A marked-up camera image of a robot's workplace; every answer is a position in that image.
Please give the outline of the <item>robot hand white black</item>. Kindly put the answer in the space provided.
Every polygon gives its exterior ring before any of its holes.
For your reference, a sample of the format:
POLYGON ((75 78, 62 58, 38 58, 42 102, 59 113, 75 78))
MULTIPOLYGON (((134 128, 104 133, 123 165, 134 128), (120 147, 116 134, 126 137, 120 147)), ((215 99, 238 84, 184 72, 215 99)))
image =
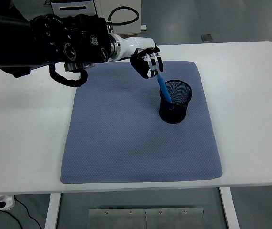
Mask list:
POLYGON ((129 59, 132 67, 144 79, 150 79, 164 71, 161 51, 151 38, 117 37, 113 61, 129 59))

